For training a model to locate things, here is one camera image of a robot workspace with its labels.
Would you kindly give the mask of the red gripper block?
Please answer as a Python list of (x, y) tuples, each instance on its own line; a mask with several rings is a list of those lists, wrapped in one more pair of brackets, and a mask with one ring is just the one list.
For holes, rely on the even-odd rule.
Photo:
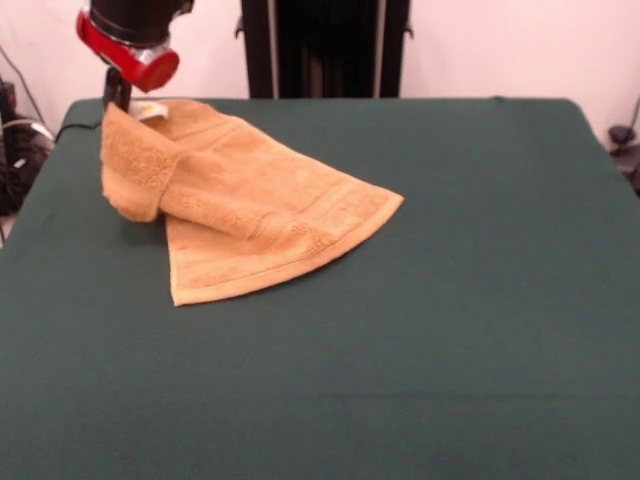
[(132, 86), (145, 93), (160, 89), (178, 69), (179, 56), (166, 44), (140, 49), (118, 42), (102, 33), (89, 19), (87, 11), (78, 13), (76, 31), (94, 54), (114, 68), (106, 71), (102, 95), (104, 108), (115, 103), (128, 113)]

